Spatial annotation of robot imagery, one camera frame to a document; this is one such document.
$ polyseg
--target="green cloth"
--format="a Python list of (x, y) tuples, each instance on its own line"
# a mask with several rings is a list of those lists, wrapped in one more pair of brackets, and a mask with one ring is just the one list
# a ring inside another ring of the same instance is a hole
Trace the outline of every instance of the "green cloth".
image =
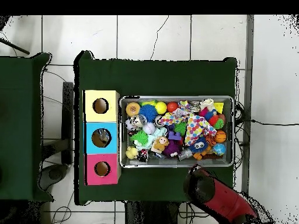
[[(96, 60), (90, 52), (75, 60), (75, 84), (82, 90), (116, 90), (120, 96), (231, 96), (235, 97), (237, 61)], [(79, 102), (79, 140), (83, 140), (83, 111)], [(88, 201), (187, 201), (183, 182), (188, 168), (126, 168), (117, 185), (84, 185), (84, 143), (79, 144), (80, 204)], [(233, 166), (207, 169), (232, 187)]]
[(0, 200), (51, 201), (37, 183), (41, 162), (41, 71), (50, 60), (0, 57)]

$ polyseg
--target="table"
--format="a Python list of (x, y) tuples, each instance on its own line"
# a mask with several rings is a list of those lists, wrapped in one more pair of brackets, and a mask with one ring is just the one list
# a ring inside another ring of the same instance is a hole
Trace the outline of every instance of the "table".
[[(183, 182), (188, 168), (122, 169), (117, 185), (84, 185), (82, 90), (116, 90), (125, 95), (215, 95), (235, 98), (237, 61), (98, 60), (81, 52), (75, 70), (75, 203), (92, 201), (187, 201)], [(233, 166), (214, 167), (214, 173), (232, 187)]]

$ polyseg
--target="purple toy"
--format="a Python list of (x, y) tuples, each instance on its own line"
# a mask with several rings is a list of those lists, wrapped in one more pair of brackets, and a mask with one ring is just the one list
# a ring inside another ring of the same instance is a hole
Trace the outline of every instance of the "purple toy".
[(180, 145), (176, 143), (174, 140), (169, 140), (169, 145), (165, 147), (162, 154), (166, 155), (169, 158), (174, 157), (180, 154)]
[(173, 131), (170, 131), (168, 134), (168, 139), (180, 141), (182, 137), (180, 136), (180, 132), (174, 133)]

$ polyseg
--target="metal tray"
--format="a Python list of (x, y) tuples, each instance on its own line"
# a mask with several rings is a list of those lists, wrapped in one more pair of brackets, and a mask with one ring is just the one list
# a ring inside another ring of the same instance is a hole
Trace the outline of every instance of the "metal tray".
[[(223, 102), (224, 107), (222, 113), (225, 115), (226, 124), (222, 129), (227, 133), (227, 140), (223, 143), (226, 146), (226, 153), (221, 159), (202, 159), (196, 160), (193, 157), (179, 161), (177, 157), (171, 159), (149, 158), (148, 162), (139, 162), (137, 159), (130, 160), (126, 156), (128, 146), (133, 146), (127, 135), (127, 128), (124, 122), (128, 118), (126, 114), (126, 106), (130, 102), (148, 102), (158, 100), (165, 103), (178, 102), (180, 100), (201, 101), (205, 99), (213, 99), (214, 102)], [(119, 145), (120, 157), (119, 161), (125, 168), (140, 167), (192, 167), (200, 164), (203, 167), (228, 167), (234, 163), (234, 130), (235, 130), (235, 110), (234, 100), (230, 96), (124, 96), (119, 100)]]

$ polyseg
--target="red ball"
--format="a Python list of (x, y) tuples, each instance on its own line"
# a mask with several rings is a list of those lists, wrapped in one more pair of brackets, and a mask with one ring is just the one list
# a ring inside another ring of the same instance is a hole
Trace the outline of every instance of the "red ball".
[(170, 113), (172, 113), (173, 111), (175, 111), (176, 109), (178, 109), (179, 105), (177, 104), (177, 102), (169, 102), (167, 104), (167, 111), (169, 111)]

